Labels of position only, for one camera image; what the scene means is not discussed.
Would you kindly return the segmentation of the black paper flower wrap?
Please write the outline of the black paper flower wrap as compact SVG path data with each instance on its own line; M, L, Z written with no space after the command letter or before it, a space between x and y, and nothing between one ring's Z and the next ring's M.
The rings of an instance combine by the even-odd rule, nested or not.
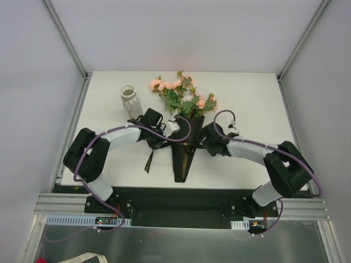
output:
M204 116L188 118L191 124L190 135L185 140L175 142L171 145L175 182L186 182L195 151L200 143L200 133L204 120Z

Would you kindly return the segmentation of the black ribbon gold lettering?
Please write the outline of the black ribbon gold lettering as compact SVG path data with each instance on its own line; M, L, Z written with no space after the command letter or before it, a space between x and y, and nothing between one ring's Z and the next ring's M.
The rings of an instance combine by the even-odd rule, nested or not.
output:
M193 142L163 142L161 144L153 146L151 147L152 152L144 168L144 170L147 173L149 173L149 170L150 170L151 162L154 156L154 151L162 148L166 148L168 146L170 146L175 150L175 152L172 153L176 161L176 164L174 165L174 167L182 168L184 170L183 174L189 172L195 151L197 149L204 149L200 143L193 143Z

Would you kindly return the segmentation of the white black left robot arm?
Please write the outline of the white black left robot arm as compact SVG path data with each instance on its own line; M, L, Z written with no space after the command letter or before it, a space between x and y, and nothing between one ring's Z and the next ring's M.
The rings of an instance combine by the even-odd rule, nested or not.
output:
M155 149L164 140L160 138L166 127L161 113L149 108L144 115L130 119L124 126L96 133L83 128L76 135L64 156L63 164L75 179L88 185L89 191L98 197L97 207L103 213L115 209L113 189L103 175L107 154L122 145L145 140Z

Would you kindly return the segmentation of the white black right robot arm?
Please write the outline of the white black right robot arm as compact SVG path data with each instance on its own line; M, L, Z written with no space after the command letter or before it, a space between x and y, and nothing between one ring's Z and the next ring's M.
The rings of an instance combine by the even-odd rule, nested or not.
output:
M273 201L293 197L313 178L311 167L289 141L267 145L246 140L238 133L225 135L222 127L212 122L202 128L200 143L211 156L243 158L266 168L269 181L254 190L241 205L253 216L260 216Z

